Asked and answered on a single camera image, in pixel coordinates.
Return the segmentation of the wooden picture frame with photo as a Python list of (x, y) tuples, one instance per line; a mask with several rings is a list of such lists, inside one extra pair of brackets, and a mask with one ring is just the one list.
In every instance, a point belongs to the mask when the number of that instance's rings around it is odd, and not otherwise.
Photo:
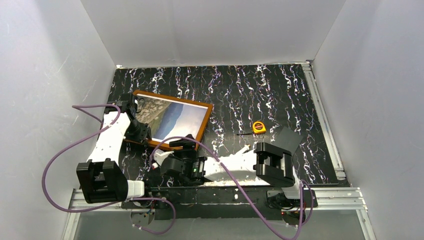
[(160, 149), (174, 150), (169, 146), (170, 137), (192, 135), (195, 140), (202, 140), (213, 110), (212, 104), (141, 90), (127, 94), (144, 98), (144, 105), (136, 118), (151, 129), (151, 140), (147, 143), (130, 143), (155, 147), (163, 142)]

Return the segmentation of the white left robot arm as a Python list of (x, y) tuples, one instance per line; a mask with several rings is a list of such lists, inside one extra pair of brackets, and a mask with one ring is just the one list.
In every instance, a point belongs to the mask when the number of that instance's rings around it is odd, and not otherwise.
[(124, 141), (147, 145), (151, 129), (137, 120), (145, 99), (126, 93), (118, 101), (110, 101), (104, 109), (102, 126), (95, 147), (86, 162), (79, 163), (76, 175), (89, 204), (122, 202), (145, 195), (142, 180), (128, 180), (119, 168), (119, 154)]

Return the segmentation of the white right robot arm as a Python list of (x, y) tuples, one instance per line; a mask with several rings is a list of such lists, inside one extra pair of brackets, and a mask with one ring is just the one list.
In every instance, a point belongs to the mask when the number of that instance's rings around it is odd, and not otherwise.
[(211, 182), (238, 182), (259, 180), (282, 189), (289, 200), (300, 198), (300, 179), (293, 166), (289, 150), (267, 142), (255, 143), (253, 149), (245, 145), (238, 152), (228, 156), (198, 156), (197, 142), (191, 134), (184, 138), (169, 138), (173, 149), (157, 149), (151, 158), (152, 168), (159, 168), (161, 175), (167, 175), (188, 185), (198, 186)]

